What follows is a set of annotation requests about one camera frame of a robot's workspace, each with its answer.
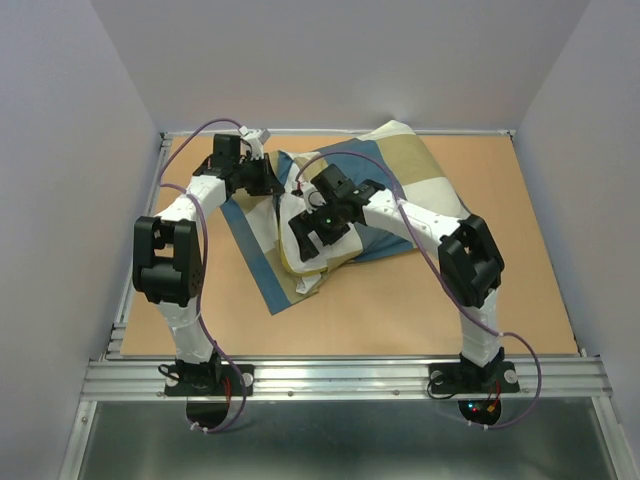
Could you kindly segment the white pillow yellow edge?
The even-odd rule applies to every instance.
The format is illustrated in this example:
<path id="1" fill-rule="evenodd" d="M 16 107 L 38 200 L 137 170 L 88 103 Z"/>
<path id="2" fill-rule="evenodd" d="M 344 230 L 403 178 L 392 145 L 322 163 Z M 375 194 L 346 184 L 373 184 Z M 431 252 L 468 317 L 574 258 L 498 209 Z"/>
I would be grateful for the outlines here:
<path id="1" fill-rule="evenodd" d="M 301 196 L 287 192 L 280 197 L 280 257 L 295 280 L 295 291 L 309 295 L 338 267 L 364 250 L 355 225 L 339 217 L 338 208 L 324 201 L 311 205 L 319 192 Z"/>

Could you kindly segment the blue beige white plaid pillowcase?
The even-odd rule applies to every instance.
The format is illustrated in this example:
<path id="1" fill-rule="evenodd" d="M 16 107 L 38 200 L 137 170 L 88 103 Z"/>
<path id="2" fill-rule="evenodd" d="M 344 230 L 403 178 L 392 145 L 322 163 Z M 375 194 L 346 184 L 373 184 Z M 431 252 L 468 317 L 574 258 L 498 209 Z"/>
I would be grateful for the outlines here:
<path id="1" fill-rule="evenodd" d="M 333 245 L 320 245 L 318 256 L 303 262 L 288 222 L 320 204 L 310 181 L 334 165 L 356 186 L 367 181 L 385 187 L 392 199 L 450 217 L 468 212 L 424 142 L 406 124 L 389 121 L 350 140 L 308 152 L 270 148 L 282 196 L 251 197 L 240 191 L 222 206 L 224 218 L 270 314 L 278 314 L 313 295 L 340 267 L 414 249 L 393 233 L 359 222 Z"/>

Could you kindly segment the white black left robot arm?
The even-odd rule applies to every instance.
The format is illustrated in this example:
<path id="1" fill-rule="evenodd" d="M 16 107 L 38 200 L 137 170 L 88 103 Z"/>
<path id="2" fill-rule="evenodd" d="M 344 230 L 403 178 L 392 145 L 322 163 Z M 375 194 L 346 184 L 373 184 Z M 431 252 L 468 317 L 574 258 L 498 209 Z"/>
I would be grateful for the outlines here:
<path id="1" fill-rule="evenodd" d="M 212 395 L 225 383 L 222 356 L 205 332 L 198 307 L 206 272 L 206 220 L 238 190 L 250 196 L 283 193 L 264 151 L 269 136 L 265 129 L 246 127 L 214 135 L 211 154 L 179 196 L 134 224 L 133 286 L 158 308 L 176 349 L 174 362 L 159 368 L 168 395 Z"/>

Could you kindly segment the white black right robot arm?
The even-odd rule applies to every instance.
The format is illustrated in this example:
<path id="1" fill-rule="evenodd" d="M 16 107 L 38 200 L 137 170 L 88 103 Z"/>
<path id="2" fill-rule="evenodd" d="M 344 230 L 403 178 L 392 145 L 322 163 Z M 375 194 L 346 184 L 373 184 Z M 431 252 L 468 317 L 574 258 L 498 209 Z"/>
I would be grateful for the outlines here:
<path id="1" fill-rule="evenodd" d="M 321 201 L 295 209 L 284 222 L 283 236 L 293 243 L 285 250 L 287 259 L 303 265 L 327 259 L 331 247 L 358 225 L 412 242 L 460 312 L 460 358 L 434 374 L 437 393 L 480 392 L 500 382 L 504 349 L 496 305 L 505 264 L 481 217 L 436 213 L 374 180 L 355 184 L 335 165 L 317 174 L 309 188 L 299 187 L 293 194 L 302 200 L 317 194 Z"/>

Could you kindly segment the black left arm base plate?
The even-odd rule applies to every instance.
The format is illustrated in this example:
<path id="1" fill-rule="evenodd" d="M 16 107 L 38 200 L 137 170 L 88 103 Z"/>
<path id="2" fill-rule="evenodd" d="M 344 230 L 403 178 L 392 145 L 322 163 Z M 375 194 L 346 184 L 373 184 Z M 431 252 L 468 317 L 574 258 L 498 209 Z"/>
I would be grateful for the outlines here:
<path id="1" fill-rule="evenodd" d="M 164 394 L 168 397 L 222 397 L 253 394 L 253 365 L 240 365 L 240 372 L 247 382 L 242 387 L 239 376 L 228 364 L 188 364 L 177 362 L 160 364 L 158 372 L 164 377 Z"/>

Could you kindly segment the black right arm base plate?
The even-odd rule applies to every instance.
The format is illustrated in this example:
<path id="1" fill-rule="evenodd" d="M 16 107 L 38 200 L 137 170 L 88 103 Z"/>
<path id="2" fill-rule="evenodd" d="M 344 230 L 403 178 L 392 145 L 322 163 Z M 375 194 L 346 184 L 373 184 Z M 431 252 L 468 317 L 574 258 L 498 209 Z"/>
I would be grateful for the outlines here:
<path id="1" fill-rule="evenodd" d="M 436 396 L 518 393 L 520 385 L 512 362 L 480 368 L 463 362 L 438 363 L 429 367 L 430 392 Z"/>

